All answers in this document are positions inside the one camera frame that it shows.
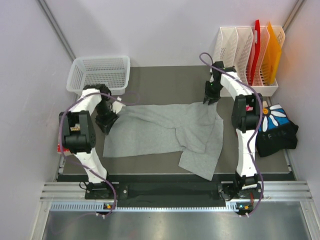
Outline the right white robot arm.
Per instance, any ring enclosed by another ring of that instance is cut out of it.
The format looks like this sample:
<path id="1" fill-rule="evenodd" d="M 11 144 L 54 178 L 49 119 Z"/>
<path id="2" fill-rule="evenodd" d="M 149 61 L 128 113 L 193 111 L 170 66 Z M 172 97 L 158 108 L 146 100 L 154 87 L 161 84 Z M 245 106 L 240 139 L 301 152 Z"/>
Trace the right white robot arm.
<path id="1" fill-rule="evenodd" d="M 230 201 L 245 198 L 260 191 L 258 170 L 255 163 L 256 137 L 262 120 L 262 96 L 241 83 L 234 67 L 225 67 L 222 61 L 210 66 L 210 80 L 205 83 L 203 103 L 212 105 L 226 89 L 233 99 L 231 124 L 238 138 L 238 163 L 233 184 L 223 184 L 220 196 Z"/>

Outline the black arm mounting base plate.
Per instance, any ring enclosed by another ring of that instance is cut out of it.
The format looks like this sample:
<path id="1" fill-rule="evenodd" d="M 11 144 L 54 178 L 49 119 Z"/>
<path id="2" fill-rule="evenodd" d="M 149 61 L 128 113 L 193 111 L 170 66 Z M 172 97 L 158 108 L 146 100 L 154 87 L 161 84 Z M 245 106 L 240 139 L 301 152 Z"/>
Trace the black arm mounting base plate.
<path id="1" fill-rule="evenodd" d="M 85 185 L 86 200 L 116 199 L 120 202 L 142 202 L 153 203 L 159 200 L 223 200 L 229 201 L 233 198 L 251 199 L 259 198 L 262 193 L 261 186 L 240 190 L 232 183 L 216 182 L 120 182 L 114 183 L 115 192 L 105 182 L 88 183 Z"/>

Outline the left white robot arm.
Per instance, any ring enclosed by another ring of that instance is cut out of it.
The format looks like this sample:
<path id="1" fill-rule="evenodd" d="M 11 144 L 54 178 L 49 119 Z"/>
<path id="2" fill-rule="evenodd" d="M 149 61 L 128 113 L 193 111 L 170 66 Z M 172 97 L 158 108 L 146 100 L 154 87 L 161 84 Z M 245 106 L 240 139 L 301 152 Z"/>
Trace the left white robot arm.
<path id="1" fill-rule="evenodd" d="M 88 176 L 85 184 L 86 199 L 111 199 L 115 189 L 108 183 L 108 171 L 103 167 L 96 151 L 96 131 L 92 113 L 96 111 L 95 123 L 102 133 L 108 135 L 121 106 L 109 102 L 111 91 L 105 84 L 91 84 L 83 88 L 79 103 L 67 112 L 59 114 L 59 146 L 74 155 Z"/>

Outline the grey t-shirt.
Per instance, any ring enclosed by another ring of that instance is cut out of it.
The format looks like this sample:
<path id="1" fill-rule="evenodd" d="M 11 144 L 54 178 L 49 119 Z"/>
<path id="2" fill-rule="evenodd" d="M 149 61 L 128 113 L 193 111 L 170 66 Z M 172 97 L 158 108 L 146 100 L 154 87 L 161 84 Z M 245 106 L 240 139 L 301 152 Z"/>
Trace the grey t-shirt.
<path id="1" fill-rule="evenodd" d="M 223 148 L 217 104 L 125 106 L 106 135 L 103 157 L 181 152 L 179 167 L 212 180 Z"/>

